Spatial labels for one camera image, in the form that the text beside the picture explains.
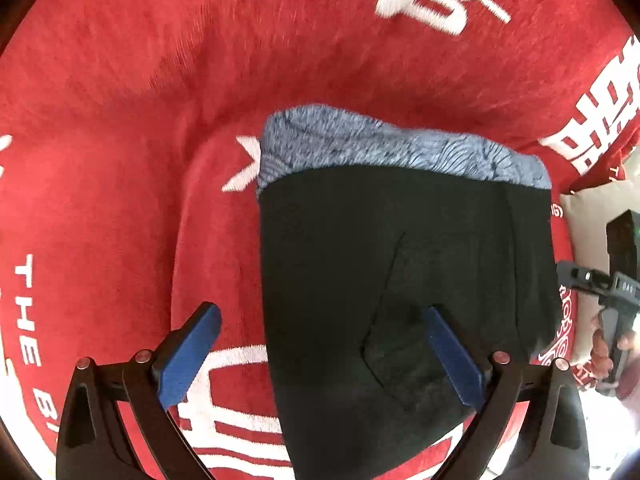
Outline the person's right hand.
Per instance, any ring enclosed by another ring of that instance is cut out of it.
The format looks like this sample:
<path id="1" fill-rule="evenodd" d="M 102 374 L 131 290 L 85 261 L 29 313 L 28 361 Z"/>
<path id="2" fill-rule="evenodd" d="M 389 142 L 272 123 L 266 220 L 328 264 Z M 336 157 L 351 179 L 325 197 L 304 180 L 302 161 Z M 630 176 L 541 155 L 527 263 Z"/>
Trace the person's right hand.
<path id="1" fill-rule="evenodd" d="M 592 318 L 594 332 L 592 335 L 591 364 L 593 375 L 598 379 L 608 377 L 613 369 L 613 361 L 610 359 L 610 346 L 603 338 L 603 330 L 600 316 Z M 617 343 L 620 351 L 628 351 L 626 367 L 620 375 L 620 381 L 616 388 L 618 400 L 626 401 L 637 389 L 639 383 L 639 338 L 638 334 L 631 330 L 620 337 Z"/>

